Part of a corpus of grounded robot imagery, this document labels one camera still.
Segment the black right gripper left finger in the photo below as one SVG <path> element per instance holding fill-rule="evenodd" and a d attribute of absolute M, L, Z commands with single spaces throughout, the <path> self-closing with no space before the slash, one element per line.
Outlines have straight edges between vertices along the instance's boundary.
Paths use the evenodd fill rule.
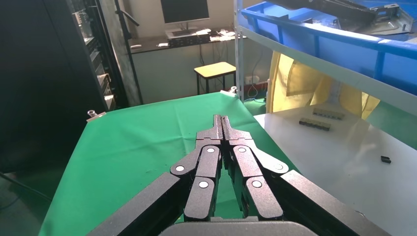
<path fill-rule="evenodd" d="M 194 150 L 91 230 L 90 236 L 157 236 L 180 216 L 209 221 L 221 172 L 221 117 L 199 131 Z"/>

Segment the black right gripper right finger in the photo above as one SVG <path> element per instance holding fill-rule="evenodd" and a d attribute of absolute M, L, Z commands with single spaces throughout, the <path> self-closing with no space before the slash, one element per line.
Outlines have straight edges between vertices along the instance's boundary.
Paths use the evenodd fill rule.
<path fill-rule="evenodd" d="M 223 117 L 227 167 L 250 230 L 260 236 L 385 236 L 382 228 L 261 151 Z"/>

